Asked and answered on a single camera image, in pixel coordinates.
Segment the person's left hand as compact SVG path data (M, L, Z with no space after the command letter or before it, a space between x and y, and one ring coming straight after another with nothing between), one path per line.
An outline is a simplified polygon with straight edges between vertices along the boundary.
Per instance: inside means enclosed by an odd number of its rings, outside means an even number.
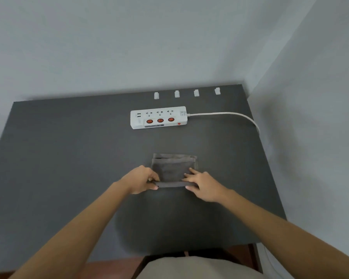
M146 191L147 184L155 184L159 181L160 179L156 172L141 165L123 176L118 181L118 184L129 194L139 194Z

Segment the person's right hand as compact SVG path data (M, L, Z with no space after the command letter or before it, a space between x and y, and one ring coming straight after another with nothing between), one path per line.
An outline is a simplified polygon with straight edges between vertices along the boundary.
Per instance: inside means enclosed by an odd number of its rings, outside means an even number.
M189 170L190 174L185 173L183 181L194 183L193 186L199 187L200 191L193 193L201 200L222 203L231 192L230 189L220 184L208 172L201 173L192 168L189 168Z

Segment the grey towel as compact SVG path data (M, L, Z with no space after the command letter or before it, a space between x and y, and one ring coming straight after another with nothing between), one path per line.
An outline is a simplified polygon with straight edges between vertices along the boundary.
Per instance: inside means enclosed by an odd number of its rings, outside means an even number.
M177 188L195 186L185 182L185 174L191 174L189 168L198 169L198 158L185 154L153 154L151 168L159 176L160 181L154 182L158 188Z

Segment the person's left forearm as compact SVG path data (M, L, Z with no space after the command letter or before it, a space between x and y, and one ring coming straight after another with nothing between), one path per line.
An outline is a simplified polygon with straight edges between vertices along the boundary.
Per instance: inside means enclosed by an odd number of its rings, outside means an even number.
M123 180L113 183L9 279L73 279L76 277L122 201L135 191L137 189L132 184Z

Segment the person's right forearm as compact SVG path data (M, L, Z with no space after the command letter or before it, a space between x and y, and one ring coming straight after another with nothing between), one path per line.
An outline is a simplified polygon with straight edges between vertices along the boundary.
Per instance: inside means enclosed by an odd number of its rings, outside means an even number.
M295 279L349 279L349 256L300 227L224 189L217 201L257 237Z

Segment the white power strip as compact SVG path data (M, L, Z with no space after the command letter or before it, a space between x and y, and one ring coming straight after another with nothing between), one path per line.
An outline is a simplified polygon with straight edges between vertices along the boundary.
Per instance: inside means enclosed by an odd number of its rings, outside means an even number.
M181 126L188 122L185 106L133 110L130 112L132 129Z

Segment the person's beige clothing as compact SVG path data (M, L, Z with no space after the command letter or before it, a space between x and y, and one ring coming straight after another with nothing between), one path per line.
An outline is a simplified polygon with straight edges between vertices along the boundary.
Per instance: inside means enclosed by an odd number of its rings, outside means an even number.
M266 279L241 264L203 257L163 257L152 262L136 279Z

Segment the black table leg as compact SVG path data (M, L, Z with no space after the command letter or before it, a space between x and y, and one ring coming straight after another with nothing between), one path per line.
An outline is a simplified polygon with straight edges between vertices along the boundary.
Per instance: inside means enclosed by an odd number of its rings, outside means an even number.
M257 249L257 245L256 243L253 244L248 244L248 249L249 249L249 254L250 254L250 258L251 258L251 265L252 268L258 272L260 272L261 274L263 274L263 268L261 265L261 261L260 261L260 257L259 257L259 253L258 253L258 249Z

